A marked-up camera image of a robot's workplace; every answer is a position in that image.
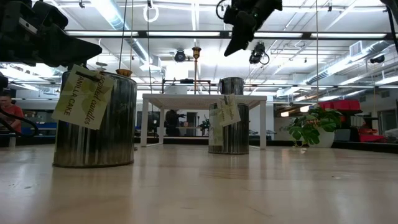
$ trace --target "exposed ductwork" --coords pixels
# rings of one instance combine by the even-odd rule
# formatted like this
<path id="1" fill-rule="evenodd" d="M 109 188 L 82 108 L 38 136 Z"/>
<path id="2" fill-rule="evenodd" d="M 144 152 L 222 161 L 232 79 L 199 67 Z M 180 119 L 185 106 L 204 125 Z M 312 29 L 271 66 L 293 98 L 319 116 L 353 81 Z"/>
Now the exposed ductwork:
<path id="1" fill-rule="evenodd" d="M 113 29 L 123 31 L 124 24 L 125 30 L 131 30 L 130 22 L 127 20 L 124 21 L 123 15 L 119 10 L 119 6 L 114 0 L 91 0 L 91 3 L 113 27 Z M 143 64 L 151 62 L 152 59 L 149 54 L 137 39 L 129 37 L 124 38 L 124 40 L 131 46 Z"/>
<path id="2" fill-rule="evenodd" d="M 358 63 L 362 60 L 366 60 L 369 58 L 374 58 L 380 54 L 383 54 L 383 50 L 385 50 L 391 45 L 394 45 L 393 41 L 382 40 L 376 43 L 372 41 L 358 42 L 353 46 L 351 46 L 351 47 L 359 47 L 356 49 L 356 52 L 355 50 L 350 49 L 350 52 L 338 57 L 336 60 L 332 62 L 327 63 L 324 67 L 322 67 L 319 73 L 317 73 L 317 71 L 314 71 L 311 74 L 309 74 L 307 76 L 308 78 L 302 80 L 302 82 L 299 83 L 299 85 L 312 85 L 316 81 L 329 77 L 333 74 L 336 74 L 354 65 L 355 63 Z M 292 93 L 294 93 L 299 89 L 300 88 L 298 87 L 291 87 L 291 88 L 286 88 L 284 90 L 278 90 L 277 96 L 291 95 Z"/>

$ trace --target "hanging label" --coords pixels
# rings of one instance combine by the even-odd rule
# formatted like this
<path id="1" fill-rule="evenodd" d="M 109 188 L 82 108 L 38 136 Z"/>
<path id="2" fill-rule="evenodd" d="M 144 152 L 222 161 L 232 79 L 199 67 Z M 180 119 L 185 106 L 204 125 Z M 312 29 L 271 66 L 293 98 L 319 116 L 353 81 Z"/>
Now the hanging label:
<path id="1" fill-rule="evenodd" d="M 220 125 L 220 109 L 211 109 L 209 112 L 209 146 L 223 145 L 223 127 Z"/>
<path id="2" fill-rule="evenodd" d="M 236 104 L 235 95 L 224 95 L 217 102 L 217 107 L 220 108 L 220 125 L 228 126 L 241 121 L 241 116 Z"/>
<path id="3" fill-rule="evenodd" d="M 111 98 L 113 85 L 112 78 L 74 65 L 52 118 L 98 130 Z"/>

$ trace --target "desk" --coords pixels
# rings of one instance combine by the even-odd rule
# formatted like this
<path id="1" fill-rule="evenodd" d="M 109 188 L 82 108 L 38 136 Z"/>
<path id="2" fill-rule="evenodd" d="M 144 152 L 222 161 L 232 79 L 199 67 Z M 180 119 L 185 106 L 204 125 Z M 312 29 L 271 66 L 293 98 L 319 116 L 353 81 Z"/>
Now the desk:
<path id="1" fill-rule="evenodd" d="M 163 144 L 165 110 L 209 110 L 210 105 L 217 103 L 220 97 L 221 95 L 143 94 L 141 146 L 148 147 L 157 145 L 147 145 L 149 103 L 152 103 L 160 109 L 158 144 Z M 260 105 L 260 149 L 265 149 L 267 146 L 266 101 L 266 96 L 236 96 L 236 102 L 247 104 L 249 110 Z"/>

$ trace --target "metal rod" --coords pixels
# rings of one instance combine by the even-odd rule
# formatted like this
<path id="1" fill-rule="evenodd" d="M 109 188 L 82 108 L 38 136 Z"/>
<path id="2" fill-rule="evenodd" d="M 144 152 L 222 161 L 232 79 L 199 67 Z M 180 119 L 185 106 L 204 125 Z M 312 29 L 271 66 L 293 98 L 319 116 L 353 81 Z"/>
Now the metal rod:
<path id="1" fill-rule="evenodd" d="M 198 59 L 195 59 L 195 82 L 193 87 L 193 92 L 197 94 L 197 73 L 198 73 Z"/>

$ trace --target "table leg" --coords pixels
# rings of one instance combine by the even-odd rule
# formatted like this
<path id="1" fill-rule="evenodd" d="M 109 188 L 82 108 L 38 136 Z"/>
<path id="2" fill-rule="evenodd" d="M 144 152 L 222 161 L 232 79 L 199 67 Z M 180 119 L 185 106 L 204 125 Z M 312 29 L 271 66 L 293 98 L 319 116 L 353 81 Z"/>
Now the table leg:
<path id="1" fill-rule="evenodd" d="M 163 144 L 164 139 L 164 107 L 160 109 L 160 125 L 159 125 L 159 144 Z"/>
<path id="2" fill-rule="evenodd" d="M 267 147 L 267 110 L 266 102 L 260 102 L 260 149 L 266 149 Z"/>
<path id="3" fill-rule="evenodd" d="M 148 99 L 144 99 L 142 102 L 142 121 L 141 121 L 141 146 L 147 147 L 147 135 L 148 135 Z"/>

